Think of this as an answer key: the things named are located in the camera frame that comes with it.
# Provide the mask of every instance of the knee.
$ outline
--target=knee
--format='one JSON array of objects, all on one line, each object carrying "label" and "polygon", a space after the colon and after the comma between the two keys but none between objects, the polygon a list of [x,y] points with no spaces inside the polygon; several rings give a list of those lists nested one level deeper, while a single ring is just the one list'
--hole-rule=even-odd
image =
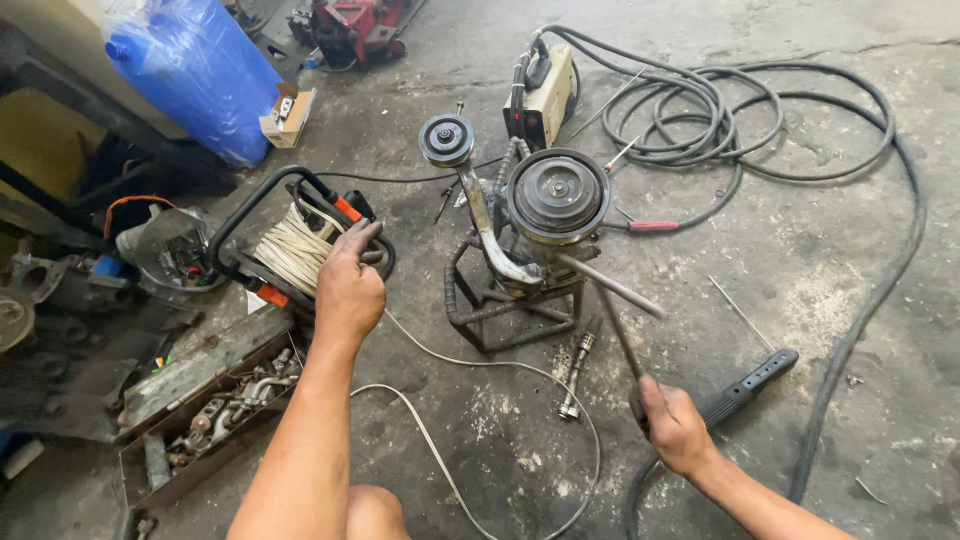
[{"label": "knee", "polygon": [[403,523],[400,499],[375,485],[354,485],[348,493],[348,518],[354,523]]}]

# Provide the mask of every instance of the blue plastic container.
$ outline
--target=blue plastic container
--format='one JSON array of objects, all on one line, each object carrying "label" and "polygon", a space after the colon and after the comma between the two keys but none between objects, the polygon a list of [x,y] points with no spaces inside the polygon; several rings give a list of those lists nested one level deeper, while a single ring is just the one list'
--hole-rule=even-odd
[{"label": "blue plastic container", "polygon": [[154,0],[108,16],[107,56],[158,110],[230,164],[267,154],[280,76],[220,0]]}]

